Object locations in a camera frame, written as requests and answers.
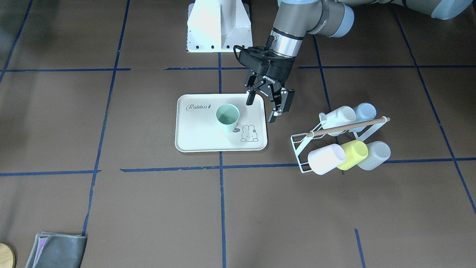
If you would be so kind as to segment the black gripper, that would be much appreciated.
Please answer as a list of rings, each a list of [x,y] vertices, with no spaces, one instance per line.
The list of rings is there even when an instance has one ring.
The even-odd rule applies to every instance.
[[[268,122],[275,122],[276,118],[284,112],[289,112],[294,98],[295,90],[284,87],[295,57],[283,56],[257,56],[257,72],[249,70],[245,87],[248,98],[246,105],[254,102],[255,95],[261,91],[270,98],[273,108]]]

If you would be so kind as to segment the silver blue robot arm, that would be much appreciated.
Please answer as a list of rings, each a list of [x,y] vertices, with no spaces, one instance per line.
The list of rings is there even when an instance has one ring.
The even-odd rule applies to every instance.
[[[353,7],[374,4],[374,0],[280,0],[271,33],[264,46],[233,47],[240,64],[249,68],[245,87],[247,105],[257,92],[272,103],[269,122],[290,110],[294,90],[284,87],[306,34],[340,38],[353,26]]]

